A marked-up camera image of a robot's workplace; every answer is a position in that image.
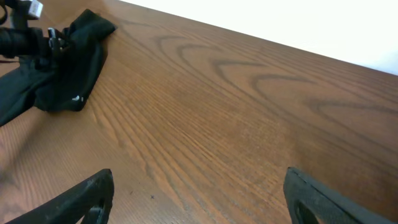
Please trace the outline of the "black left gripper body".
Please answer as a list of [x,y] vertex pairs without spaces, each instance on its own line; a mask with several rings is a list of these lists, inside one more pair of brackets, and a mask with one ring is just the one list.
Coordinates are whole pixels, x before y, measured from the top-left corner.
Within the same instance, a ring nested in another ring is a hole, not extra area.
[[44,37],[42,29],[1,28],[1,55],[5,57],[14,58],[21,55],[45,57],[50,51],[49,38]]

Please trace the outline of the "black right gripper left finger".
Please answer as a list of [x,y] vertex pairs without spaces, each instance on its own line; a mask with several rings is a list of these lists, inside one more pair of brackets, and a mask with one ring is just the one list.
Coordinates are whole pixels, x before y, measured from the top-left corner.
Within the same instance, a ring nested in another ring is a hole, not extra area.
[[102,169],[45,204],[13,219],[13,224],[107,224],[113,206],[114,181]]

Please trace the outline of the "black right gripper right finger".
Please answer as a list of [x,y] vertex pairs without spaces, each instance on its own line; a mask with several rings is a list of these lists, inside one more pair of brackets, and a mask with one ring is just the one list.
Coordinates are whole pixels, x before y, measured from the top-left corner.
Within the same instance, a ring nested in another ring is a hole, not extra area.
[[292,223],[390,223],[328,188],[303,171],[289,167],[283,191]]

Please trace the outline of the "black shorts garment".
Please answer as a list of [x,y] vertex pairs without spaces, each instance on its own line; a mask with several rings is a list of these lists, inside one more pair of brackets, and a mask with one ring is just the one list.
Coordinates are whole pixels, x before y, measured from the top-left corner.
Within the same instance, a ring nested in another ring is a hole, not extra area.
[[81,111],[101,73],[102,41],[116,26],[85,9],[69,27],[49,29],[48,56],[16,56],[19,66],[1,76],[1,124],[31,107]]

